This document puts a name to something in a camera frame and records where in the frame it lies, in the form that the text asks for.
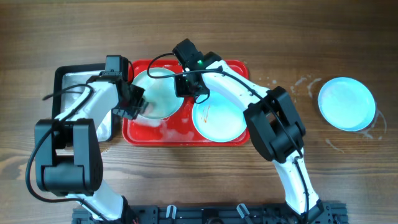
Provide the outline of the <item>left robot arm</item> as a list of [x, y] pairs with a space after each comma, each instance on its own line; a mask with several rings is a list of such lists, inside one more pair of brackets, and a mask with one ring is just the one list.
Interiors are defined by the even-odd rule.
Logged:
[[55, 203], [76, 201], [100, 223], [136, 223], [127, 200], [103, 180], [103, 161], [96, 130], [109, 112], [129, 120], [145, 110], [144, 89], [132, 84], [132, 63], [121, 55], [106, 57], [105, 69], [81, 84], [85, 90], [74, 104], [54, 119], [35, 125], [35, 148], [27, 163], [25, 182], [35, 167], [38, 188], [56, 195]]

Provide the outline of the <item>light blue plate bottom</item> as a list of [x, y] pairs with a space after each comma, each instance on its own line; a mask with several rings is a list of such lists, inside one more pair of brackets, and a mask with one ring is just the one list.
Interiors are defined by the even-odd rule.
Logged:
[[192, 108], [192, 121], [196, 130], [213, 142], [232, 141], [246, 130], [243, 112], [216, 91]]

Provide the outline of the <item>light blue plate top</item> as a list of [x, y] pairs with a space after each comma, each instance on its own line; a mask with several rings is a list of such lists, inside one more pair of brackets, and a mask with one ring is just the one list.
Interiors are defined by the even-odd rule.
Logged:
[[151, 78], [147, 71], [143, 71], [134, 78], [133, 85], [145, 89], [144, 99], [146, 102], [155, 103], [155, 109], [149, 114], [141, 115], [148, 119], [163, 119], [172, 116], [183, 105], [184, 98], [175, 94], [174, 77]]

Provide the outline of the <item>pink sponge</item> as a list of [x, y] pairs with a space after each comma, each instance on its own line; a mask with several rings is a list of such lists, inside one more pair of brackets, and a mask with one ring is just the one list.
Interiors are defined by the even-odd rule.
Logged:
[[149, 113], [153, 112], [154, 109], [155, 109], [155, 103], [147, 102], [145, 104], [145, 107], [144, 107], [143, 111], [142, 111], [142, 114], [149, 114]]

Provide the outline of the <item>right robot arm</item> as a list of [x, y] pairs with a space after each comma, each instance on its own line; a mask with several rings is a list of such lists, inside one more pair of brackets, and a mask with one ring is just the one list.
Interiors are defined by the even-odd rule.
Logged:
[[189, 39], [177, 44], [172, 54], [183, 69], [177, 83], [182, 93], [203, 95], [215, 91], [237, 106], [243, 112], [254, 148], [274, 164], [286, 204], [304, 223], [313, 222], [321, 200], [305, 166], [305, 126], [287, 91], [280, 86], [270, 90], [253, 83], [218, 54], [202, 54]]

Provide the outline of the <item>light blue plate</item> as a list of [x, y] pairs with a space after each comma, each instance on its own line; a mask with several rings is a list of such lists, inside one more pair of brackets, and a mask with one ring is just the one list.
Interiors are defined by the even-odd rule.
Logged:
[[148, 119], [163, 119], [172, 116], [183, 105], [184, 98], [175, 94], [174, 77], [151, 78], [147, 71], [143, 71], [134, 78], [133, 85], [145, 89], [144, 99], [146, 102], [155, 103], [155, 109], [149, 114], [141, 115]]
[[376, 102], [369, 89], [348, 77], [327, 81], [318, 94], [321, 115], [332, 126], [343, 131], [360, 131], [376, 115]]
[[243, 112], [216, 91], [192, 108], [192, 121], [196, 130], [213, 142], [232, 141], [246, 130]]

